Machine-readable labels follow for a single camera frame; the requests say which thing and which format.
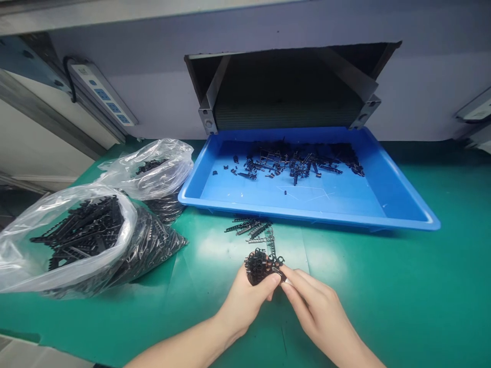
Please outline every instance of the plastic tray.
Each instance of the plastic tray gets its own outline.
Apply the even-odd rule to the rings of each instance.
[[[338,167],[343,171],[341,175],[320,170],[321,178],[312,172],[308,178],[299,179],[296,186],[287,170],[272,179],[265,177],[268,170],[258,171],[257,180],[230,172],[235,166],[237,172],[245,172],[243,164],[254,141],[282,139],[292,144],[351,143],[365,177],[354,174],[345,164]],[[234,155],[239,164],[234,163]],[[208,138],[178,199],[210,211],[338,223],[372,231],[440,228],[440,221],[367,128],[221,131]]]

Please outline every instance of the black plastic comb part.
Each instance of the black plastic comb part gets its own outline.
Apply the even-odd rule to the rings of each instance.
[[[283,257],[267,256],[264,249],[256,248],[244,260],[249,282],[252,286],[255,286],[271,273],[279,274],[281,279],[285,281],[286,276],[279,269],[283,262]]]

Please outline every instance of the electrical outlet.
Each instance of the electrical outlet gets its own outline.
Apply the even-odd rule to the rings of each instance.
[[[109,107],[109,109],[112,111],[112,112],[116,112],[116,113],[121,113],[121,110],[119,109],[118,106],[116,106],[115,103],[112,103],[112,102],[106,102],[106,105],[107,107]]]
[[[116,115],[118,117],[119,120],[121,120],[121,123],[123,123],[124,125],[130,125],[131,122],[126,118],[125,115]]]
[[[125,105],[114,88],[93,63],[72,64],[71,67],[77,73],[78,78],[90,88],[117,121],[124,126],[138,124],[138,120],[131,113],[128,106]]]
[[[110,101],[111,98],[107,95],[107,93],[101,88],[94,88],[94,92],[101,98],[103,101]]]

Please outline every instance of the green workbench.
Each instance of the green workbench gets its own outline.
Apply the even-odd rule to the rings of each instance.
[[[102,161],[147,141],[114,146]],[[196,158],[204,141],[188,141]],[[441,221],[433,233],[274,220],[278,255],[337,292],[356,330],[390,367],[491,366],[491,155],[451,141],[383,146]],[[0,333],[121,367],[212,316],[254,247],[224,233],[231,214],[187,208],[189,244],[139,280],[88,300],[0,294]],[[193,347],[187,347],[192,354]],[[281,290],[216,367],[325,367]]]

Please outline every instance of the fingernail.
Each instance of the fingernail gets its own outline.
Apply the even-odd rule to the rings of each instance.
[[[285,292],[285,294],[290,294],[292,291],[291,291],[291,286],[288,286],[288,285],[285,285],[285,283],[282,283],[281,284],[281,288],[283,289],[283,291]]]
[[[275,284],[279,284],[280,281],[281,281],[281,276],[277,273],[274,273],[272,276],[271,276],[271,279],[274,281]]]

